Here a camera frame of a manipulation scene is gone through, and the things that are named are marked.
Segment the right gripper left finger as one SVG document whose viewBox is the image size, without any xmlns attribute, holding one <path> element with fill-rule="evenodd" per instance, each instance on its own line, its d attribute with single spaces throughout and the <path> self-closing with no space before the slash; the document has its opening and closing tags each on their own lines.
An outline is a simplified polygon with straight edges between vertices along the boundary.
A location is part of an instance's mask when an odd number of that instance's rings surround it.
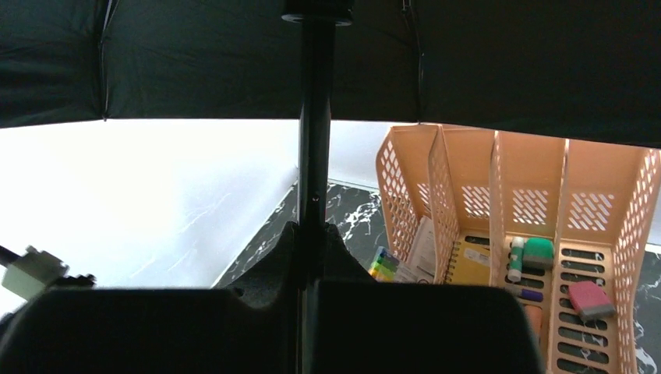
<svg viewBox="0 0 661 374">
<path fill-rule="evenodd" d="M 225 289 L 59 287 L 1 338 L 4 373 L 295 373 L 287 284 L 253 306 Z"/>
</svg>

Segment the black pink folding umbrella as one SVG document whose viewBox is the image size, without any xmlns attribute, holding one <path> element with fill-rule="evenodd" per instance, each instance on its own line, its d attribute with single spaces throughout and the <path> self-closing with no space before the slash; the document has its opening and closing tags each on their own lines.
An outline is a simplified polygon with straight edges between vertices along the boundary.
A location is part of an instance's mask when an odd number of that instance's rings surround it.
<svg viewBox="0 0 661 374">
<path fill-rule="evenodd" d="M 315 370 L 330 123 L 459 125 L 660 152 L 657 1 L 4 1 L 1 126 L 297 118 L 298 219 L 229 284 L 287 284 Z"/>
</svg>

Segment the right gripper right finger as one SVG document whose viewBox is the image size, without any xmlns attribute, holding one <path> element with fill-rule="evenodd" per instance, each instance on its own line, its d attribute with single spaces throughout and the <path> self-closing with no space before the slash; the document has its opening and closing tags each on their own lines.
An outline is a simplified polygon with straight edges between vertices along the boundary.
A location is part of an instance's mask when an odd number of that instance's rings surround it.
<svg viewBox="0 0 661 374">
<path fill-rule="evenodd" d="M 523 308 L 502 288 L 375 281 L 325 227 L 318 373 L 543 373 Z"/>
</svg>

